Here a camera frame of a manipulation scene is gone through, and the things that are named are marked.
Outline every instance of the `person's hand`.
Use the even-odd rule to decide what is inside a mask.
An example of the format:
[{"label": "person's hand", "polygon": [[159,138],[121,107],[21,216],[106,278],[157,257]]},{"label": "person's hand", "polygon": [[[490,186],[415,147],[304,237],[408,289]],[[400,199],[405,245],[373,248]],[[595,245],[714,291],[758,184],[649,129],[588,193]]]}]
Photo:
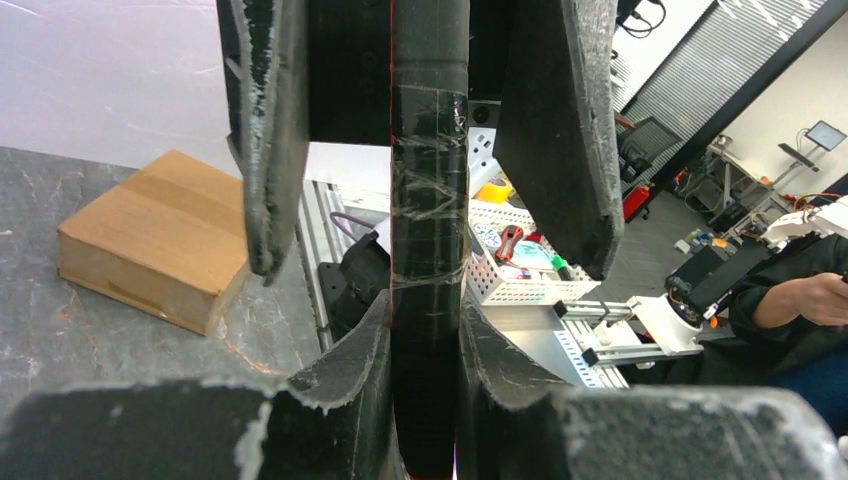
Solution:
[{"label": "person's hand", "polygon": [[798,313],[822,326],[848,325],[848,283],[835,273],[793,281],[792,301]]},{"label": "person's hand", "polygon": [[624,115],[622,115],[618,112],[613,112],[613,114],[614,114],[614,118],[615,118],[615,123],[617,123],[618,125],[621,125],[622,127],[626,128],[628,130],[635,130],[636,129],[636,126],[633,125],[633,122],[631,122],[629,118],[625,117]]}]

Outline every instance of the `mesh chair back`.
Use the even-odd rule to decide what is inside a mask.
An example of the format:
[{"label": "mesh chair back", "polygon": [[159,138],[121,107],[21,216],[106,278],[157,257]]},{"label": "mesh chair back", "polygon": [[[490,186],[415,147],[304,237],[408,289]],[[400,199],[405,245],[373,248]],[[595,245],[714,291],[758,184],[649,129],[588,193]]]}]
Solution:
[{"label": "mesh chair back", "polygon": [[626,160],[643,158],[653,162],[664,151],[680,142],[680,137],[654,117],[634,125],[636,128],[618,137],[618,152]]}]

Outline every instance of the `white wall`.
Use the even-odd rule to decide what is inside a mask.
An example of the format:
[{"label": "white wall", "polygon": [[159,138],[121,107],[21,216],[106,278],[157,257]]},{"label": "white wall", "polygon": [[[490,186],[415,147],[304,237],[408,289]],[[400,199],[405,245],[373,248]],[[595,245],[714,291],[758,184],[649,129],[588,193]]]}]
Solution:
[{"label": "white wall", "polygon": [[237,173],[214,0],[3,0],[0,58],[0,145]]},{"label": "white wall", "polygon": [[[639,92],[712,2],[663,0],[666,7],[665,21],[645,38],[635,38],[623,28],[616,29],[612,39],[612,48],[618,52],[618,58],[612,61],[612,68],[618,73],[620,82],[620,85],[613,84],[612,88],[612,103],[616,111],[621,111]],[[657,25],[662,20],[662,9],[650,2],[640,3],[636,11],[651,25]],[[633,29],[647,28],[645,23],[633,18],[627,19],[624,24]]]},{"label": "white wall", "polygon": [[[842,17],[793,63],[726,130],[733,138],[730,150],[746,168],[776,179],[792,163],[778,147],[794,147],[795,135],[818,120],[848,132],[848,15]],[[813,144],[802,141],[802,153]],[[810,159],[821,169],[796,169],[783,193],[815,193],[848,173],[848,141],[833,152]]]}]

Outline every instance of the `red tool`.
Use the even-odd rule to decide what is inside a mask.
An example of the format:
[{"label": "red tool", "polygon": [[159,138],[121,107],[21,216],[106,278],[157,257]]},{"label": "red tool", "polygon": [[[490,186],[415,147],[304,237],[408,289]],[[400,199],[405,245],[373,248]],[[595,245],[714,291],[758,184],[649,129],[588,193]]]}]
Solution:
[{"label": "red tool", "polygon": [[537,230],[531,233],[530,235],[527,235],[527,238],[525,240],[527,240],[528,242],[542,243],[542,234],[539,233],[539,231]]},{"label": "red tool", "polygon": [[508,263],[512,260],[512,253],[515,251],[515,245],[524,238],[524,230],[516,225],[509,225],[504,228],[501,233],[501,246],[495,252],[495,261],[498,264]]}]

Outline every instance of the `black sleeve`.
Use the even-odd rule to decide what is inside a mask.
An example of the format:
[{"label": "black sleeve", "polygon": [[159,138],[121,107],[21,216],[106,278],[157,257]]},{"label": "black sleeve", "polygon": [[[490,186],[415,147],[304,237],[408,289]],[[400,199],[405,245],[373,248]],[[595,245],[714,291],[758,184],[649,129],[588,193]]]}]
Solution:
[{"label": "black sleeve", "polygon": [[806,278],[823,272],[842,273],[843,259],[848,253],[848,240],[830,235],[789,258],[748,277],[733,294],[730,303],[730,326],[733,333],[752,344],[794,345],[815,325],[803,317],[777,328],[760,329],[752,320],[754,311],[769,289],[795,278]]}]

